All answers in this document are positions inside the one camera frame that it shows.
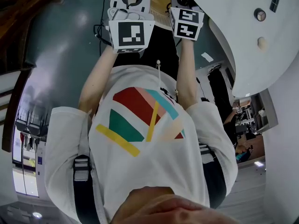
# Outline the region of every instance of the floor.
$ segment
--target floor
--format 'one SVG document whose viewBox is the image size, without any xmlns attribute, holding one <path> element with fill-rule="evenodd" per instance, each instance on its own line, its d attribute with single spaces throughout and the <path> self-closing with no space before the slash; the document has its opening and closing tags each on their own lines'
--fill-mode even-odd
<svg viewBox="0 0 299 224">
<path fill-rule="evenodd" d="M 83 84 L 99 58 L 99 41 L 93 35 L 93 25 L 100 21 L 102 5 L 103 0 L 64 0 L 62 5 L 48 5 L 36 17 L 27 51 L 27 61 L 36 68 L 21 98 L 24 111 L 33 110 L 37 117 L 45 117 L 53 107 L 77 107 Z M 104 19 L 108 7 L 106 0 Z M 212 56 L 213 62 L 225 59 L 207 21 L 205 16 L 195 43 L 197 69 L 209 65 L 201 56 L 203 52 Z"/>
</svg>

